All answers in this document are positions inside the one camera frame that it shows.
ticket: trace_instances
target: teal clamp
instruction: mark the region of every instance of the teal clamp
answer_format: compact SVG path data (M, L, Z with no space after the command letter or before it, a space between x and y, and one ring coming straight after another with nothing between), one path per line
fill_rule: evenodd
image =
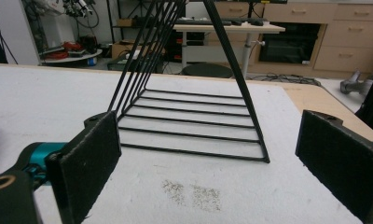
M23 169L33 179L34 189L38 189L48 182L45 158L51 153L61 150L65 144L67 143L41 143L34 149L28 166Z

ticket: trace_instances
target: drawer handle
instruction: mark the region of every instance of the drawer handle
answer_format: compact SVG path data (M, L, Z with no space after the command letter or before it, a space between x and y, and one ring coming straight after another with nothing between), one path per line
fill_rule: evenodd
M351 32L361 32L363 30L364 30L363 27L349 27L349 31Z
M354 11L355 16L368 16L370 12L360 12L360 11Z
M242 8L239 7L231 7L229 11L242 11Z
M302 10L296 10L296 9L292 9L292 13L294 14L306 14L306 9L302 9Z
M340 58L351 58L352 54L351 53L340 53L338 56Z

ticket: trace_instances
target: horizontal bar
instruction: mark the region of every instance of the horizontal bar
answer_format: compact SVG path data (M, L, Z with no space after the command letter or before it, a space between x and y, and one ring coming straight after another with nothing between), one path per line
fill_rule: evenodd
M193 92L182 92L182 91L160 91L160 90L150 90L145 89L146 91L169 93L169 94L180 94L180 95L195 95L195 96L206 96L214 98L226 98L226 99L238 99L242 100L241 96L226 96L226 95L211 95L211 94L202 94L202 93L193 93Z
M159 133L159 134L184 136L184 137L208 138L208 139L223 140L223 141L260 144L259 140L250 140L250 139L242 139L242 138L229 138L229 137L211 136L211 135L203 135L203 134L195 134L195 133L172 133L172 132L164 132L164 131L156 131L156 130L148 130L148 129L135 129L135 128L127 128L127 127L118 127L118 128L123 131L138 132L138 133Z
M166 120L166 121L174 121L174 122L217 125L217 126L224 126L224 127L230 127L230 128L245 128L245 129L254 129L255 128L254 126L251 126L251 125L216 123L216 122L194 120L194 119L168 119L168 118L161 118L161 117L151 117L151 116L141 116L141 115L131 115L131 114L125 114L125 117L131 117L131 118L137 118L137 119L157 119L157 120Z
M233 113L214 112L214 111L205 111L205 110L187 110L187 109L159 107L159 106L152 106L152 105L134 105L134 106L141 107L141 108L148 108L148 109L157 109L157 110L169 110L169 111L179 111L179 112L187 112L187 113L200 113L200 114L225 115L225 116L250 118L250 115L247 115L247 114L233 114Z
M140 98L146 99L146 100L169 101L169 102L189 103L189 104L197 104L197 105L225 105L225 106L237 106L237 107L245 107L245 108L247 107L246 105L223 104L223 103L204 102L204 101L175 100L175 99L167 99L167 98L159 98L159 97L151 97L151 96L141 96Z
M132 148L137 148L137 149L142 149L142 150L183 153L183 154L209 156L209 157L217 157L217 158L225 158L225 159L242 160L242 161L264 161L264 162L268 162L268 160L266 158L244 157L244 156L236 156L236 155L228 155L228 154L211 153L211 152L190 151L190 150L183 150L183 149L171 149L171 148L166 148L166 147L148 147L148 146L139 146L139 145L132 145L132 144L121 144L121 145L122 145L122 147L132 147Z

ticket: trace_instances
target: red object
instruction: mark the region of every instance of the red object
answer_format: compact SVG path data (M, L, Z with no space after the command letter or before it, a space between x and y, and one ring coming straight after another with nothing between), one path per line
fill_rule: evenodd
M80 44L77 42L64 42L62 44L62 47L65 48L65 50L82 50L84 49Z
M57 52L53 52L53 53L49 53L47 55L45 55L45 59L65 59L68 57L68 53L65 52L65 51L57 51Z

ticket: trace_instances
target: black metal rod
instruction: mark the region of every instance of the black metal rod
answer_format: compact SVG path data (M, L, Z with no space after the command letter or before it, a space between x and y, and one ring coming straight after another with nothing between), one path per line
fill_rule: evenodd
M210 122L210 121L195 120L195 119L168 119L168 118L133 115L133 114L125 114L125 117L136 118L136 119L157 119L157 120L163 120L163 121L196 123L196 124L204 124L204 125L216 125L216 126L224 126L224 127L229 127L229 128L243 128L243 129L254 129L255 128L254 126L251 126L251 125L218 123L218 122Z
M204 102L204 101L175 100L175 99L152 97L152 96L141 96L140 98L146 99L146 100L168 101L168 102L196 104L196 105L224 105L224 106L246 107L245 105L223 104L223 103Z
M171 16L168 17L169 19L166 22L166 24L168 24L168 26L167 26L167 30L165 32L163 32L163 38L161 39L160 49L163 49L163 47L167 43L167 40L169 39L170 34L172 33L175 21L176 21L176 19L178 19L180 17L181 13L183 12L183 9L185 8L185 5L186 5L186 0L178 1L177 2L177 10L175 11L175 13L173 13ZM157 51L156 63L159 60L158 53L159 53L159 51ZM151 74L152 73L149 73L148 74L148 79L145 80L144 89L146 88L146 84L147 84L149 78L151 77Z
M156 133L156 134L183 136L183 137L207 138L207 139L215 139L215 140L230 141L230 142L244 142L244 143L259 144L259 140L255 140L255 139L231 138L231 137L221 137L221 136L212 136L212 135L195 134L195 133L164 132L164 131L157 131L157 130L136 129L136 128L128 128L128 127L118 127L118 128L120 130L128 131L128 132Z
M248 112L250 113L251 119L253 120L253 123L256 126L256 132L259 136L259 139L261 139L262 153L264 154L264 157L267 159L266 162L269 163L270 162L269 153L266 149L266 145L264 142L264 136L259 126L258 118L256 116L256 111L253 105L253 101L251 99L250 92L248 91L247 84L245 83L244 77L242 75L242 70L239 67L236 56L230 45L227 32L225 31L224 25L221 22L221 18L219 17L218 11L215 8L214 1L203 0L203 3L206 6L206 9L210 16L211 21L213 22L213 27L215 28L216 34L218 35L219 41L221 42L225 55L227 56L228 62L233 71L233 75L242 93L242 98L244 99L244 102L247 105Z
M183 154L190 154L190 155L200 155L200 156L217 157L217 158L224 158L224 159L235 159L235 160L242 160L242 161L266 161L265 158L244 157L244 156L236 156L236 155L229 155L229 154L218 154L218 153L211 153L211 152L200 152L200 151L166 148L166 147L148 147L148 146L139 146L139 145L133 145L133 144L122 144L122 146L132 147L132 148L141 149L141 150L183 153Z
M153 8L154 8L154 5L155 5L155 4L151 4L151 5L150 5L150 7L149 7L149 9L148 9L149 13L152 12L152 10L153 10ZM147 23L148 23L148 19L145 19L144 26L146 26ZM139 41L140 41L140 39L141 39L142 36L143 36L143 31L140 31L140 32L138 33L138 35L136 36L136 42L133 44L133 47L131 48L131 54L133 54L133 53L137 50L137 47L138 47ZM120 79L119 79L119 82L117 83L117 86L116 86L116 89L115 89L114 95L113 95L113 97L112 97L112 99L111 99L110 106L108 107L108 111L111 111L112 108L113 108L113 106L114 106L114 104L115 104L115 101L116 101L116 99L117 99L117 97L118 97L118 94L119 94L119 91L120 91L120 87L122 86L123 80L124 80L126 74L128 73L129 68L130 68L130 66L131 66L131 63L132 63L132 61L133 61L132 58L133 58L133 57L129 57L128 61L127 61L126 64L125 64L124 70L122 71L122 75L121 75L121 77L120 77ZM118 112L121 103L122 103L122 97L120 97L120 99L119 99L119 104L118 104L117 108L115 109L116 112Z
M161 91L161 90L152 90L145 89L147 92L161 92L161 93L170 93L170 94L180 94L180 95L193 95L193 96L204 96L204 97L214 97L214 98L225 98L225 99L236 99L242 100L241 96L227 96L227 95L212 95L212 94L203 94L203 93L194 93L194 92L182 92L182 91Z
M112 43L114 44L115 43L115 38L114 38L114 27L113 27L113 23L112 23L112 18L111 18L111 9L110 9L110 2L108 0L105 1L107 3L107 12L108 12L108 18L109 18L109 22L110 22L110 31L111 31L111 39L112 39Z
M136 106L136 107L141 107L141 108L147 108L147 109L167 110L167 111L178 111L178 112L186 112L186 113L199 113L199 114L223 115L223 116L234 116L234 117L245 117L245 118L249 118L249 117L250 117L250 116L247 115L247 114L234 114L234 113L214 112L214 111L206 111L206 110L178 109L178 108L169 108L169 107L152 106L152 105L137 105L137 104L134 104L134 106Z
M162 3L160 4L159 8L163 8L164 4L165 4L165 1L162 1ZM171 5L172 5L172 4L168 4L168 6L166 6L166 9L165 9L165 11L164 11L164 14L167 14L167 13L169 12L169 10L171 9ZM153 20L154 20L154 23L157 25L157 28L154 29L154 28L155 28L155 24L154 24L154 25L152 25L151 29L149 29L149 31L148 31L148 35L147 35L147 36L151 36L151 33L152 33L152 31L154 31L154 30L155 30L155 33L152 35L152 39L150 40L150 43L149 43L149 46L148 46L148 50L146 51L146 54L144 55L143 62L145 62L145 63L143 64L143 68L142 68L142 70L143 70L143 74L145 73L145 69L146 69L147 66L149 65L149 62L153 60L152 57L149 56L149 55L150 55L150 51L151 51L152 48L153 48L153 45L155 45L155 41L153 41L153 40L154 40L154 39L156 38L156 36L158 35L158 32L159 32L159 30L160 30L159 25L162 23L162 20L164 20L164 17L162 17L162 18L159 20L159 15L161 15L160 12L157 13L157 14L155 15L154 19L153 19ZM139 60L139 58L137 59L137 64L138 64L138 65L136 66L135 70L138 69L138 67L139 67L139 65L140 65L140 60ZM127 97L126 97L126 100L125 100L125 104L122 106L122 113L124 112L124 109L125 109L125 107L126 107L126 103L129 101L129 99L132 100L132 98L133 98L132 96L135 94L135 91L137 90L137 88L135 88L135 85L136 85L137 83L140 84L141 81L142 81L143 75L141 75L141 73L142 73L142 71L138 71L137 76L138 76L139 78L138 78L138 79L136 78L136 79L133 81L132 85L131 85L131 89L129 90L129 93L128 93L128 95L127 95Z

